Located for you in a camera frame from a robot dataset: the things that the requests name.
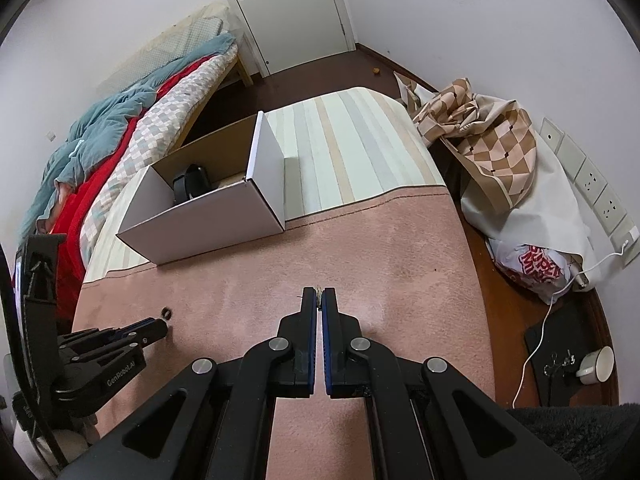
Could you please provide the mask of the small stud earring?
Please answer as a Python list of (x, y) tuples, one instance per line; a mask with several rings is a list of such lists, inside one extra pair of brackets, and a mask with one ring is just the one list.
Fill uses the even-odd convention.
[(317, 286), (314, 288), (314, 291), (316, 292), (316, 307), (318, 311), (322, 311), (322, 288)]

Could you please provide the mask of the white cardboard box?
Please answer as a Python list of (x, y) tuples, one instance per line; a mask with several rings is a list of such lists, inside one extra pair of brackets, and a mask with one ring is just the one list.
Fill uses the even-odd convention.
[[(212, 189), (176, 205), (172, 180), (191, 164), (206, 168)], [(284, 231), (284, 157), (258, 112), (149, 166), (117, 237), (164, 264)]]

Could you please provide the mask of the red blanket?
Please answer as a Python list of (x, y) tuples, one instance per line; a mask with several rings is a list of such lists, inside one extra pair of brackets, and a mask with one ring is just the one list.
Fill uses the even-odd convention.
[[(177, 144), (170, 149), (178, 148), (183, 144), (195, 118), (200, 114), (201, 108), (213, 94), (214, 88), (209, 91), (205, 101), (194, 110), (194, 114), (186, 123), (186, 130), (180, 134)], [(79, 255), (78, 236), (81, 223), (90, 207), (90, 203), (98, 194), (101, 186), (115, 169), (119, 159), (124, 154), (131, 139), (134, 127), (142, 116), (132, 118), (115, 153), (93, 171), (89, 179), (79, 185), (77, 191), (70, 194), (62, 208), (62, 212), (56, 220), (53, 228), (55, 234), (63, 234), (64, 242), (58, 248), (58, 270), (56, 270), (56, 288), (58, 289), (58, 306), (55, 310), (56, 320), (63, 325), (63, 330), (68, 332), (73, 324), (73, 319), (84, 282), (87, 268), (82, 265)]]

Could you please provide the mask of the white cup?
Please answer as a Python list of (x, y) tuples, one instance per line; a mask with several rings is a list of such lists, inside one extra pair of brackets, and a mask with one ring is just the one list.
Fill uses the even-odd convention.
[(611, 377), (615, 365), (614, 351), (605, 346), (587, 354), (580, 363), (576, 378), (583, 385), (594, 385), (606, 382)]

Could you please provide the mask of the red printed plastic bag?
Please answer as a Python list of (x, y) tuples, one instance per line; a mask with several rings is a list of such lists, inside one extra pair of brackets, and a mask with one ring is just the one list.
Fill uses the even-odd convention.
[(486, 242), (494, 265), (512, 282), (548, 304), (570, 289), (572, 263), (566, 255), (535, 245), (514, 245), (490, 238)]

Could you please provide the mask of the teal quilt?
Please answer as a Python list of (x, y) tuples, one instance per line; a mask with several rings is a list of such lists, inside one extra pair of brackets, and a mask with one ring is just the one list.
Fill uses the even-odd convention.
[(44, 166), (34, 201), (24, 215), (17, 241), (35, 232), (39, 220), (47, 217), (58, 186), (78, 188), (118, 148), (132, 118), (139, 117), (160, 97), (160, 87), (201, 58), (226, 54), (235, 45), (231, 32), (209, 39), (186, 55), (175, 58), (130, 84), (127, 88), (95, 102), (70, 127), (67, 139)]

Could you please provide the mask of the pink striped table cloth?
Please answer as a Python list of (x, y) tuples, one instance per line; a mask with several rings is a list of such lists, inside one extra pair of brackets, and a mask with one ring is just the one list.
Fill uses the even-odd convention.
[(274, 335), (305, 287), (332, 287), (343, 312), (403, 358), (441, 356), (495, 390), (484, 301), (446, 188), (394, 188), (297, 217), (278, 235), (149, 263), (107, 222), (82, 288), (78, 326), (112, 326), (172, 312), (146, 369), (100, 411), (113, 428), (201, 356), (224, 362)]

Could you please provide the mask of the checkered bed sheet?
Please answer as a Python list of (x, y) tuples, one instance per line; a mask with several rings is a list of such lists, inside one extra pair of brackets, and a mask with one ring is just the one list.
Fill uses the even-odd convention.
[(116, 198), (139, 170), (163, 158), (177, 144), (194, 110), (205, 101), (209, 91), (221, 83), (238, 53), (239, 47), (232, 44), (224, 53), (192, 63), (183, 75), (171, 77), (160, 87), (160, 97), (138, 120), (124, 154), (90, 203), (81, 223), (79, 255), (85, 268)]

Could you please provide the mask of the white plastic bag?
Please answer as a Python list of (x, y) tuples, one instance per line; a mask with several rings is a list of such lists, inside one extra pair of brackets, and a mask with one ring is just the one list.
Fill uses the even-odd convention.
[(496, 214), (475, 182), (461, 199), (461, 210), (471, 226), (490, 238), (514, 245), (527, 244), (553, 249), (572, 263), (577, 290), (589, 290), (600, 280), (594, 267), (597, 257), (582, 221), (570, 181), (552, 149), (537, 138), (537, 167), (526, 199), (505, 214)]

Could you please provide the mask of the white power strip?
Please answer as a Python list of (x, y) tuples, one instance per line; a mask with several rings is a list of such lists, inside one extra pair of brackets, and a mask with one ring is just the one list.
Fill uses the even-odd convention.
[(542, 120), (540, 136), (559, 159), (568, 180), (600, 222), (615, 251), (623, 253), (623, 266), (631, 264), (639, 255), (639, 226), (620, 196), (577, 142), (547, 117)]

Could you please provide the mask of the brown checkered cloth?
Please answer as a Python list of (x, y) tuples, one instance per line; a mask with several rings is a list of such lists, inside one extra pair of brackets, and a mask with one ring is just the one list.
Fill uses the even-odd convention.
[(495, 212), (504, 214), (526, 199), (536, 176), (537, 141), (518, 101), (476, 93), (466, 78), (430, 98), (416, 81), (401, 74), (396, 80), (425, 144), (444, 144)]

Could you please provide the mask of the white door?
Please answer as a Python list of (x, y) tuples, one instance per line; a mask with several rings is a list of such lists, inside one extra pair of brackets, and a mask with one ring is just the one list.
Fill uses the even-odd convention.
[(228, 0), (263, 75), (355, 49), (345, 0)]

